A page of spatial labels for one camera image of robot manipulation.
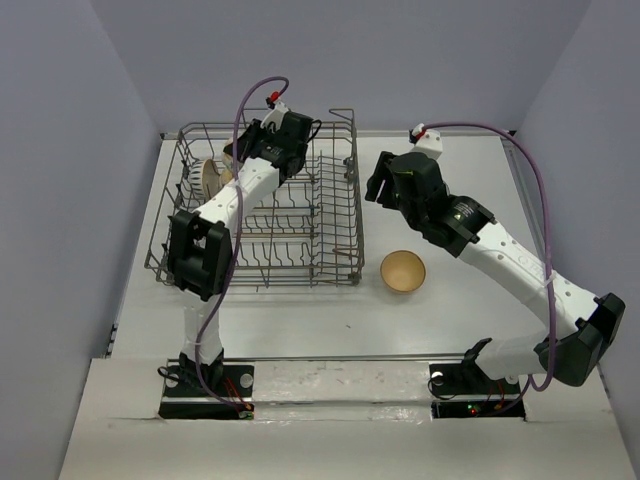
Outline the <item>leaf patterned white bowl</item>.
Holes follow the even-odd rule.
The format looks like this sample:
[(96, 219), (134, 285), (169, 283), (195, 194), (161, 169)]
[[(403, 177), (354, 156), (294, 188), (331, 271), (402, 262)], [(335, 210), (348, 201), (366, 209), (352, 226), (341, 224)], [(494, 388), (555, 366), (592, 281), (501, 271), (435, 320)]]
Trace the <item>leaf patterned white bowl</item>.
[(234, 158), (232, 139), (229, 139), (224, 145), (221, 153), (221, 161), (223, 164), (223, 170), (220, 174), (220, 185), (224, 187), (234, 181)]

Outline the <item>white pink rimmed bowl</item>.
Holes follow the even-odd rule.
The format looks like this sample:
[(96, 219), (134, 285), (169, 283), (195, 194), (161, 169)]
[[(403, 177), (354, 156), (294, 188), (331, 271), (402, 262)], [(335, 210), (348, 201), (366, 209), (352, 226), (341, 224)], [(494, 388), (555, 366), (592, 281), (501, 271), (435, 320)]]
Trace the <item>white pink rimmed bowl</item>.
[(187, 175), (187, 181), (193, 194), (201, 199), (205, 199), (202, 187), (202, 168), (206, 159), (198, 159), (193, 162)]

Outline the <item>tan orange bowl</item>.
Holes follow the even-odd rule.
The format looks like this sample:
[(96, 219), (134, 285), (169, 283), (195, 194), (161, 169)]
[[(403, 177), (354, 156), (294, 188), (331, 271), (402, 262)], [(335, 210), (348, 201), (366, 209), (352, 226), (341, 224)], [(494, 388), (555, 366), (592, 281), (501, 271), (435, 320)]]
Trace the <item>tan orange bowl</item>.
[(391, 291), (409, 294), (424, 284), (427, 278), (427, 268), (416, 253), (409, 250), (397, 250), (386, 255), (382, 260), (380, 276)]

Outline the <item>yellow blue sun bowl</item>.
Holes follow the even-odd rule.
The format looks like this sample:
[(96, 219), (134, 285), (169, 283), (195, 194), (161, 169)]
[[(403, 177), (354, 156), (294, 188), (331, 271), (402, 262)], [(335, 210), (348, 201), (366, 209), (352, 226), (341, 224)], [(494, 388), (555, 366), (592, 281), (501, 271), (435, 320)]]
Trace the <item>yellow blue sun bowl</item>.
[(207, 200), (220, 190), (220, 174), (213, 159), (206, 159), (202, 168), (202, 187)]

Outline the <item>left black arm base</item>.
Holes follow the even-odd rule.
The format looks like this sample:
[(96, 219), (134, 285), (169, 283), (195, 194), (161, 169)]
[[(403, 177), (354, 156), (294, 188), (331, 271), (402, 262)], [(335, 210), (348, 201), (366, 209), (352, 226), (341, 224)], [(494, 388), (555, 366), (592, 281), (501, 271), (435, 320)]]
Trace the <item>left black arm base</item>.
[(168, 420), (253, 420), (255, 367), (246, 363), (195, 364), (184, 355), (157, 368), (163, 380), (158, 415)]

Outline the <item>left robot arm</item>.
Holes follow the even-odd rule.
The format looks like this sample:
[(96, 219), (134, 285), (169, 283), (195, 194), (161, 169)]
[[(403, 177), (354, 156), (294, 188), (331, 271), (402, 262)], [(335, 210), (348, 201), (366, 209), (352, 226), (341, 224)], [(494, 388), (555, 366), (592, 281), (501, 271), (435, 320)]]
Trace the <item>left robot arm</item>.
[(316, 121), (293, 111), (254, 119), (224, 152), (232, 179), (202, 206), (171, 217), (167, 267), (183, 293), (184, 343), (178, 377), (201, 395), (224, 372), (219, 309), (237, 263), (242, 222), (305, 165)]

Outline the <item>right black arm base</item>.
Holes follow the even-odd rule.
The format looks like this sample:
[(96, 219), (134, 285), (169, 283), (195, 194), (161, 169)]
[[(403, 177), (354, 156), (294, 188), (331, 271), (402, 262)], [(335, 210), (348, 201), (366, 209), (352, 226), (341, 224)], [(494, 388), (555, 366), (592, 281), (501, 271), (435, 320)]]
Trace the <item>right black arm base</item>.
[(490, 341), (480, 340), (459, 362), (429, 366), (427, 388), (434, 419), (526, 418), (521, 387), (504, 378), (490, 379), (475, 363)]

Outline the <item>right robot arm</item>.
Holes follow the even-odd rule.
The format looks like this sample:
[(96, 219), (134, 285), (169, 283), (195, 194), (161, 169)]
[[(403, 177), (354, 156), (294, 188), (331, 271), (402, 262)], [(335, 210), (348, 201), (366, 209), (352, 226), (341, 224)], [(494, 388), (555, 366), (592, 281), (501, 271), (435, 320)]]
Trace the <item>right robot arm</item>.
[(598, 297), (544, 264), (468, 196), (449, 192), (426, 154), (381, 152), (366, 200), (399, 211), (410, 229), (503, 287), (544, 325), (541, 333), (479, 340), (466, 351), (462, 384), (482, 392), (496, 380), (552, 373), (572, 387), (585, 383), (613, 343), (625, 311), (613, 293)]

